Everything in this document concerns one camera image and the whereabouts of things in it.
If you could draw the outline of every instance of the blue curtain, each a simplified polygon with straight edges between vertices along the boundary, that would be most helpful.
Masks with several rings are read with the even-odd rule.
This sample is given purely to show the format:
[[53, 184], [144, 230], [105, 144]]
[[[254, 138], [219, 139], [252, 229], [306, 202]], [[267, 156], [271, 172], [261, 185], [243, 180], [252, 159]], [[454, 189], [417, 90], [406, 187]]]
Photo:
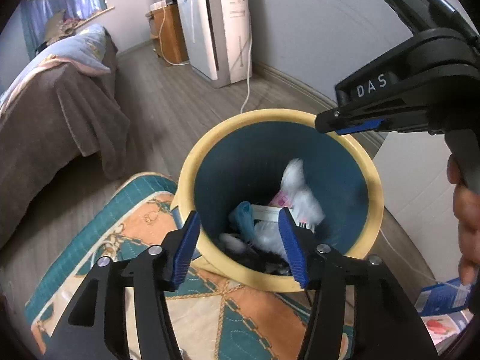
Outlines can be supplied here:
[[106, 8], [105, 0], [23, 0], [23, 34], [30, 59], [33, 59], [35, 49], [43, 42], [45, 24], [59, 10], [66, 10], [65, 19], [87, 19]]

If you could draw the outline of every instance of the orange and teal fabric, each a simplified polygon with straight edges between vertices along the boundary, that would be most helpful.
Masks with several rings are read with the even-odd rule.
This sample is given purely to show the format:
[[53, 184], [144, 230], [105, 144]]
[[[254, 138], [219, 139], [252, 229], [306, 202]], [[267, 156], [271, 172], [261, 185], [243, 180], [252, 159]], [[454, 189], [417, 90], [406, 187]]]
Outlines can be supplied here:
[[[44, 352], [67, 306], [101, 255], [137, 256], [161, 243], [176, 226], [170, 203], [175, 183], [160, 174], [131, 178], [52, 264], [25, 307], [32, 333]], [[176, 292], [166, 293], [179, 346], [190, 360], [294, 360], [309, 308], [288, 294], [263, 292], [191, 267]], [[134, 292], [126, 291], [130, 357], [140, 360]], [[350, 356], [353, 328], [344, 326], [341, 359]]]

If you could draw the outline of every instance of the window sill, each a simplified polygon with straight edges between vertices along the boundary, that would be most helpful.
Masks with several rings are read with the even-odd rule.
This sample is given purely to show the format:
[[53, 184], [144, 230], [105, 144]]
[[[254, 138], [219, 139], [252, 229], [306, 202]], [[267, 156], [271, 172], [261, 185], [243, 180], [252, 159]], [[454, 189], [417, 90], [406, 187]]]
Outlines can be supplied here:
[[78, 24], [76, 25], [75, 29], [86, 25], [87, 23], [89, 23], [93, 19], [96, 19], [97, 17], [102, 16], [104, 13], [107, 13], [107, 12], [109, 12], [111, 10], [114, 10], [114, 9], [115, 9], [115, 7], [108, 7], [107, 9], [104, 9], [103, 11], [99, 11], [99, 12], [95, 13], [94, 15], [90, 16], [88, 19], [85, 19], [83, 21], [79, 21]]

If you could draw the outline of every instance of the teal border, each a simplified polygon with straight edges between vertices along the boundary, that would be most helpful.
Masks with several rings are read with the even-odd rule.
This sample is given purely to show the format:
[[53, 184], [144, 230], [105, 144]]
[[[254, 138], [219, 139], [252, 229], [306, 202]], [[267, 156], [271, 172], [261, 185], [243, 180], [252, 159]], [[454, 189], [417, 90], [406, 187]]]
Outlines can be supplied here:
[[167, 191], [175, 194], [177, 185], [159, 175], [140, 175], [124, 186], [78, 233], [50, 266], [25, 305], [25, 318], [32, 325], [42, 308], [50, 301], [68, 275], [93, 245], [132, 207], [152, 193]]

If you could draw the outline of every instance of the yellow bin rim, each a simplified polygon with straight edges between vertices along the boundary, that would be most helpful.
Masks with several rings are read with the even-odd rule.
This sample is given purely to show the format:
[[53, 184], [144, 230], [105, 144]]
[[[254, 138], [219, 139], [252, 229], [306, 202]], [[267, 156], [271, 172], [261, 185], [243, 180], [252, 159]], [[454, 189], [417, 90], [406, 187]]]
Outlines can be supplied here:
[[[171, 207], [178, 207], [178, 213], [182, 222], [185, 222], [190, 211], [195, 210], [195, 178], [208, 152], [217, 142], [231, 132], [244, 126], [267, 121], [300, 123], [315, 128], [315, 115], [290, 109], [250, 111], [231, 117], [213, 127], [200, 138], [193, 149], [191, 149], [180, 172], [177, 193], [175, 194]], [[355, 159], [367, 184], [369, 199], [367, 219], [357, 241], [346, 253], [346, 256], [363, 259], [373, 246], [382, 223], [383, 191], [380, 176], [367, 152], [351, 135], [339, 136], [334, 132], [330, 132], [328, 135], [340, 143]], [[226, 256], [217, 248], [212, 240], [210, 240], [203, 229], [200, 231], [200, 236], [198, 237], [197, 249], [216, 270], [222, 272], [224, 276], [240, 283], [264, 291], [302, 291], [299, 284], [293, 279], [293, 276], [278, 276], [254, 271]]]

